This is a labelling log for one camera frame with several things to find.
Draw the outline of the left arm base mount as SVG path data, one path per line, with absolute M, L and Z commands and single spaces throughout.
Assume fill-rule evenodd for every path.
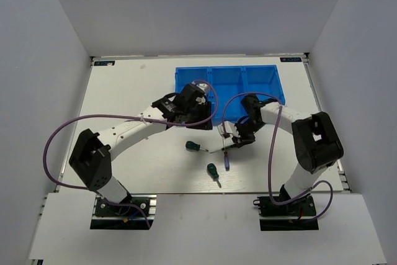
M 91 230 L 149 230 L 154 222 L 157 195 L 132 195 L 127 206 L 115 206 L 96 196 Z

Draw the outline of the stubby green screwdriver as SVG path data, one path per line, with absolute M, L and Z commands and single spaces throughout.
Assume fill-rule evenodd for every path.
M 221 183 L 219 181 L 219 174 L 216 166 L 213 163 L 207 165 L 208 175 L 217 183 L 218 187 L 221 188 Z
M 195 143 L 193 141 L 186 141 L 185 143 L 185 148 L 186 150 L 189 151 L 204 151 L 204 152 L 209 152 L 208 149 L 202 147 L 200 144 Z

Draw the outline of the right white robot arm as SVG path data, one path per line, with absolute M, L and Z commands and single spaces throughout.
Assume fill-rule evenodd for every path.
M 306 114 L 288 108 L 273 96 L 261 101 L 253 92 L 245 93 L 241 104 L 247 116 L 233 125 L 236 132 L 232 140 L 236 147 L 252 144 L 262 127 L 266 124 L 274 126 L 268 159 L 269 199 L 273 205 L 281 206 L 285 213 L 293 215 L 302 208 L 302 197 L 309 195 L 319 184 L 326 183 L 319 180 L 322 173 L 344 155 L 332 120 L 325 112 Z M 278 129 L 292 136 L 297 165 L 281 186 L 279 196 L 274 197 L 272 158 Z

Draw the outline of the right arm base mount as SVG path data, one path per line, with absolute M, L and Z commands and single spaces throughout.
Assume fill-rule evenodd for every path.
M 313 197 L 306 195 L 293 203 L 274 205 L 269 196 L 253 200 L 259 211 L 261 231 L 315 231 L 319 230 Z

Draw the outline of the blue handled screwdriver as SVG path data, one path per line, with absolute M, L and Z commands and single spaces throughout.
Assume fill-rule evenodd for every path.
M 230 159 L 228 156 L 228 152 L 226 150 L 223 152 L 223 157 L 224 157 L 225 171 L 229 171 L 230 170 Z

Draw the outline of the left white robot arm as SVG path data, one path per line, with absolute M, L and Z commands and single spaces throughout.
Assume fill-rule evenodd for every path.
M 154 101 L 136 117 L 124 117 L 123 122 L 106 130 L 83 130 L 69 157 L 69 165 L 89 191 L 110 202 L 119 215 L 131 207 L 127 189 L 113 176 L 112 161 L 121 153 L 172 127 L 199 130 L 212 129 L 212 118 L 218 104 L 211 102 L 214 88 L 206 81 L 186 84 L 181 92 L 174 92 Z

